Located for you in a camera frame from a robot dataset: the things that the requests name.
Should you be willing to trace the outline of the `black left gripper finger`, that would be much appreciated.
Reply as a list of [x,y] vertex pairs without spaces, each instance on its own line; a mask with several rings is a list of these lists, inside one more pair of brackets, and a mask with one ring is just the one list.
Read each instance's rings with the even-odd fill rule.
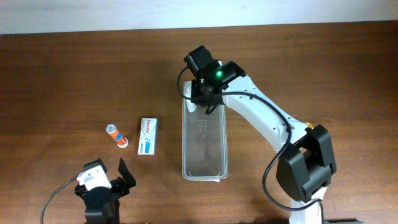
[[106,173],[107,169],[102,159],[89,162],[84,165],[83,172],[87,174]]
[[136,180],[133,177],[133,175],[130,173],[130,171],[128,170],[127,165],[123,158],[119,159],[118,171],[122,175],[128,188],[136,186]]

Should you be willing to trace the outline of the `clear plastic container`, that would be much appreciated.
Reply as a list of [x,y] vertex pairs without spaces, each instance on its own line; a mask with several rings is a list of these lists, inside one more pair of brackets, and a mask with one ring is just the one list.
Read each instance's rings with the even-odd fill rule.
[[226,113],[182,100],[182,175],[191,181],[219,182],[228,176]]

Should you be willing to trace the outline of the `orange tablet tube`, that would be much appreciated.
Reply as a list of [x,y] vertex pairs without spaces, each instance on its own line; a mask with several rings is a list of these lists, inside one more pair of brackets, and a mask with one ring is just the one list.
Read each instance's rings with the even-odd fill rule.
[[125,148],[128,145],[128,139],[119,132],[114,124],[107,125],[106,132],[115,140],[118,147]]

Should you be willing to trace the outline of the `white Panadol box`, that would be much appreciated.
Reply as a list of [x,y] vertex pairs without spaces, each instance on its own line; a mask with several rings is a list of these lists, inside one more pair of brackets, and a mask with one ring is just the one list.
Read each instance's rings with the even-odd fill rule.
[[137,154],[153,156],[157,136],[157,118],[142,118]]

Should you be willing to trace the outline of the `gold lid jar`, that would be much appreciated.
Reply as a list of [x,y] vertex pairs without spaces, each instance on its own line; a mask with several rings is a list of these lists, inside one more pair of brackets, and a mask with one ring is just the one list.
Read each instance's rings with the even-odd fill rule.
[[314,126],[313,126],[313,124],[311,124],[311,123],[305,123],[310,129],[313,129],[314,128]]

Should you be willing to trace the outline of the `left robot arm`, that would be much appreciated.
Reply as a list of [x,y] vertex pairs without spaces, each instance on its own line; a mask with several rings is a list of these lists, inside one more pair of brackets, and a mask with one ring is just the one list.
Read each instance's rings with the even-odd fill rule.
[[85,164],[83,172],[77,175],[75,194],[83,199],[87,223],[119,223],[119,199],[130,193],[136,180],[128,170],[125,161],[119,160],[117,179],[108,180],[106,167],[101,159]]

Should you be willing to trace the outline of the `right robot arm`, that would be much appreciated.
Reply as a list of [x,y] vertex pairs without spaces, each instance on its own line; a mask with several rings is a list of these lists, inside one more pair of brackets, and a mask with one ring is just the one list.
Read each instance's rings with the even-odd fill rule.
[[177,91],[192,109],[205,105],[212,113],[225,105],[246,119],[275,150],[262,176],[262,189],[277,207],[291,212],[290,223],[324,223],[323,196],[336,172],[329,132],[291,117],[254,84],[234,62],[215,60],[187,65],[192,89]]

